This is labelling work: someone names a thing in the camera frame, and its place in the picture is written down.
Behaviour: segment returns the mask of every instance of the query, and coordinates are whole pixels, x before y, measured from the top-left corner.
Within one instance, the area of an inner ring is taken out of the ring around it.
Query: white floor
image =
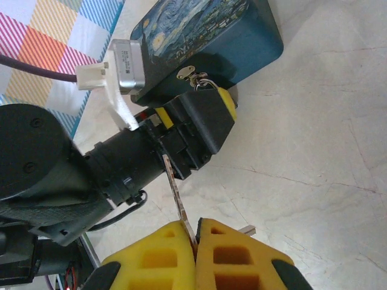
[[[127,0],[114,36],[128,38],[155,2]],[[387,2],[269,2],[284,54],[232,89],[239,115],[224,147],[180,183],[191,223],[255,225],[315,289],[386,289]],[[76,144],[86,152],[116,132],[92,94]],[[143,208],[90,234],[101,259],[177,219],[166,175],[146,190]]]

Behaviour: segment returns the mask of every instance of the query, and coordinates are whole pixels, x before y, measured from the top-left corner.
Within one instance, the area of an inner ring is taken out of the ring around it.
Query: colorful plaid fabric
[[[1,0],[0,54],[74,74],[100,62],[124,0]],[[89,92],[75,83],[33,76],[0,65],[0,105],[31,103],[48,109],[75,134]]]

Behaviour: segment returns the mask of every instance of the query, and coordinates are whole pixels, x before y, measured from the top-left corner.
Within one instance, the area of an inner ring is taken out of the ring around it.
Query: screw
[[[40,119],[40,118],[35,118],[35,119],[32,119],[30,125],[31,127],[33,128],[39,128],[39,127],[42,127],[43,126],[43,120]]]
[[[36,169],[36,164],[34,162],[28,162],[23,166],[23,171],[27,174],[33,173],[35,169]]]

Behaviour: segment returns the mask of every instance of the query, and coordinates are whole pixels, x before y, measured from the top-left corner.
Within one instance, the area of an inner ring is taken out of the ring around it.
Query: red wire
[[[77,290],[77,277],[75,276],[74,267],[71,268],[71,271],[73,273],[73,290]]]
[[[65,289],[67,289],[67,278],[68,278],[68,274],[70,273],[70,268],[68,268],[66,270],[66,275],[65,275]]]

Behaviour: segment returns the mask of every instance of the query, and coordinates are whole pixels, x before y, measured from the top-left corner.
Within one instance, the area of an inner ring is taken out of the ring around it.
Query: yellow plastic block
[[[213,219],[202,219],[197,290],[287,290],[272,260],[291,258]]]
[[[226,105],[227,110],[229,110],[231,117],[234,121],[236,121],[235,103],[232,100],[230,93],[224,88],[218,88],[218,93],[221,96],[224,104]]]
[[[156,108],[156,113],[160,117],[161,122],[163,122],[166,129],[171,128],[174,125],[171,118],[169,117],[167,111],[163,107]]]
[[[111,290],[194,290],[195,261],[180,221],[106,258],[102,265],[119,262]]]

